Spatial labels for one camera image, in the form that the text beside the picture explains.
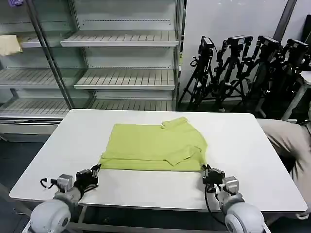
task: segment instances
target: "tripod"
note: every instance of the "tripod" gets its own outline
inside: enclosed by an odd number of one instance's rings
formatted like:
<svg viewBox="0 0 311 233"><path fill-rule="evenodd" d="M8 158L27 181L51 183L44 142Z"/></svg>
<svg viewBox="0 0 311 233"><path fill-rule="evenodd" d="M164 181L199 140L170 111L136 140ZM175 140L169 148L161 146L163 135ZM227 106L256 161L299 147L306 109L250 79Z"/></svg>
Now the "tripod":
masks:
<svg viewBox="0 0 311 233"><path fill-rule="evenodd" d="M224 70L227 71L225 73L224 79L219 83L219 89L216 93L216 107L219 109L220 112L224 112L225 109L222 106L223 101L230 97L234 90L236 90L239 94L242 96L242 100L245 97L244 94L244 87L243 87L243 80L249 76L250 71L247 70L246 72L243 72L243 68L245 63L250 64L251 60L247 59L247 53L249 50L249 47L252 43L253 37L252 36L236 36L236 37L230 37L227 40L223 42L222 49L219 51L217 55L217 62L218 67L215 68L216 76L215 79L218 81L220 79L220 76ZM227 47L230 45L231 55L227 58L225 64L223 65L223 55L227 49ZM240 62L240 53L243 51L242 54L242 62ZM237 66L238 73L236 75L237 80L230 81L230 77L232 74L233 69Z"/></svg>
<svg viewBox="0 0 311 233"><path fill-rule="evenodd" d="M309 45L299 40L289 39L287 45L282 51L282 56L285 58L287 52L289 57L287 61L281 63L278 72L273 74L273 82L271 92L267 95L263 108L270 109L276 106L278 100L290 100L296 92L296 81L300 77L303 61L308 58Z"/></svg>
<svg viewBox="0 0 311 233"><path fill-rule="evenodd" d="M261 50L259 58L253 62L256 59L259 50ZM271 76L276 70L279 70L278 65L281 64L282 60L284 60L284 56L282 56L281 51L282 46L280 42L267 36L260 35L258 37L252 60L250 61L248 67L248 75L257 65L259 66L258 70L253 83L249 85L249 91L246 98L244 101L239 102L239 104L232 109L232 112L236 111L236 108L239 107L241 103L243 103L243 108L248 109L247 105L250 102L260 102L262 97L270 91L269 84ZM262 102L257 105L255 111L260 111L261 104Z"/></svg>
<svg viewBox="0 0 311 233"><path fill-rule="evenodd" d="M195 70L188 81L187 86L184 88L184 92L178 102L180 105L182 99L186 93L191 95L190 102L187 106L187 111L193 111L198 108L200 103L211 92L213 87L217 86L213 79L212 70L210 67L213 57L213 43L206 39L205 36L201 38L201 44L199 46L199 58L193 57L194 60L190 63L190 66L195 67ZM211 76L212 81L208 83L208 75ZM191 83L195 80L193 91L189 91Z"/></svg>

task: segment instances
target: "beige cloth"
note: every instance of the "beige cloth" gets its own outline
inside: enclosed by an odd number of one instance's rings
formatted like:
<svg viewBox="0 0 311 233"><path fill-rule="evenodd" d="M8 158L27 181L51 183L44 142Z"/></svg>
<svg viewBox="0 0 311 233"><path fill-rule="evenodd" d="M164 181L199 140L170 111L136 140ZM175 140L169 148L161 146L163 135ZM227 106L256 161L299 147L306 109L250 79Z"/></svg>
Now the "beige cloth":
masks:
<svg viewBox="0 0 311 233"><path fill-rule="evenodd" d="M7 56L23 52L16 35L0 35L0 55Z"/></svg>
<svg viewBox="0 0 311 233"><path fill-rule="evenodd" d="M290 175L311 212L311 135L306 126L286 121L259 119L259 124L279 156L294 157Z"/></svg>

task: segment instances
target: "table leg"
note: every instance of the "table leg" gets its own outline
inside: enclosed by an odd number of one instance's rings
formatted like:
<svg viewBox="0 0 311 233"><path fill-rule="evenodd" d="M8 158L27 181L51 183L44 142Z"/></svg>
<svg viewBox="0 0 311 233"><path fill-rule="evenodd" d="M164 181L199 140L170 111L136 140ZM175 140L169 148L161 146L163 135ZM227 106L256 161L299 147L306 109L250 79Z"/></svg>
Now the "table leg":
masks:
<svg viewBox="0 0 311 233"><path fill-rule="evenodd" d="M69 233L83 233L82 230L72 230L72 229L66 229Z"/></svg>
<svg viewBox="0 0 311 233"><path fill-rule="evenodd" d="M94 231L94 232L111 232L111 233L228 233L228 231L204 231L204 230L184 230L184 229L167 229L167 228L146 228L146 227L126 227L111 226L86 223L69 223L67 229Z"/></svg>
<svg viewBox="0 0 311 233"><path fill-rule="evenodd" d="M80 216L79 216L78 223L83 223L84 217L86 215L86 209L87 209L87 206L86 205L83 206L82 211L81 211Z"/></svg>
<svg viewBox="0 0 311 233"><path fill-rule="evenodd" d="M30 228L30 221L27 223L26 227L21 233L29 233L29 228Z"/></svg>
<svg viewBox="0 0 311 233"><path fill-rule="evenodd" d="M292 102L288 106L286 112L282 116L281 120L287 121L288 118L290 118L293 109L298 105L298 103L300 102L301 98L304 96L304 94L307 91L307 89L308 89L308 85L305 85L305 84L300 87L300 89L298 90L298 92L295 95L294 99L292 100Z"/></svg>
<svg viewBox="0 0 311 233"><path fill-rule="evenodd" d="M275 213L275 214L269 214L268 216L265 216L265 222L268 227L270 227L274 222L276 222L280 217L283 217L284 214L282 213Z"/></svg>
<svg viewBox="0 0 311 233"><path fill-rule="evenodd" d="M4 185L0 184L0 197L5 199L7 202L12 202L16 209L30 217L32 211L22 202L10 198L9 193L9 189Z"/></svg>

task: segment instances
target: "shelf rack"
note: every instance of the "shelf rack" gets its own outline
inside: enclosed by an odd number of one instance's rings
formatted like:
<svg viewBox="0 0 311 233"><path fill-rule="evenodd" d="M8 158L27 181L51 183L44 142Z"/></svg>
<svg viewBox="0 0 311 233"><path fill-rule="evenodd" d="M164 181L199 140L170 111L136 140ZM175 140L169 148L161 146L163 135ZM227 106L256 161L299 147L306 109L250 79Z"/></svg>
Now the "shelf rack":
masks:
<svg viewBox="0 0 311 233"><path fill-rule="evenodd" d="M65 85L74 85L79 70L63 69ZM0 70L0 88L59 89L49 68L3 69Z"/></svg>
<svg viewBox="0 0 311 233"><path fill-rule="evenodd" d="M90 109L172 111L171 100L95 100Z"/></svg>
<svg viewBox="0 0 311 233"><path fill-rule="evenodd" d="M175 47L174 30L78 31L60 42L64 47Z"/></svg>
<svg viewBox="0 0 311 233"><path fill-rule="evenodd" d="M89 69L74 85L86 90L174 90L172 69Z"/></svg>
<svg viewBox="0 0 311 233"><path fill-rule="evenodd" d="M3 118L63 118L68 111L64 99L59 98L20 98L9 101L0 107L0 115Z"/></svg>
<svg viewBox="0 0 311 233"><path fill-rule="evenodd" d="M41 44L34 32L12 33L17 34L18 41L22 48L40 48ZM47 41L50 47L61 46L60 42L68 36L68 32L47 32Z"/></svg>

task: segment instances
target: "white wall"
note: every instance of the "white wall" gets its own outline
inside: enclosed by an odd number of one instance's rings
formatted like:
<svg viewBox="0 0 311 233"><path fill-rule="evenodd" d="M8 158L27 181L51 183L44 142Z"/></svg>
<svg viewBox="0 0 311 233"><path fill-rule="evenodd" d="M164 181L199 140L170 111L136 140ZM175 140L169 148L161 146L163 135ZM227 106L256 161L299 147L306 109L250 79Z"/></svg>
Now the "white wall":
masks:
<svg viewBox="0 0 311 233"><path fill-rule="evenodd" d="M301 39L307 15L311 15L311 0L297 0L282 39L283 45L286 45L288 39Z"/></svg>
<svg viewBox="0 0 311 233"><path fill-rule="evenodd" d="M192 57L197 56L201 36L210 37L219 50L223 40L228 37L251 35L254 40L250 56L259 35L273 36L286 2L287 0L188 0L179 96L194 70L189 64ZM224 60L230 54L229 51L228 49L224 55ZM212 67L216 67L216 53Z"/></svg>

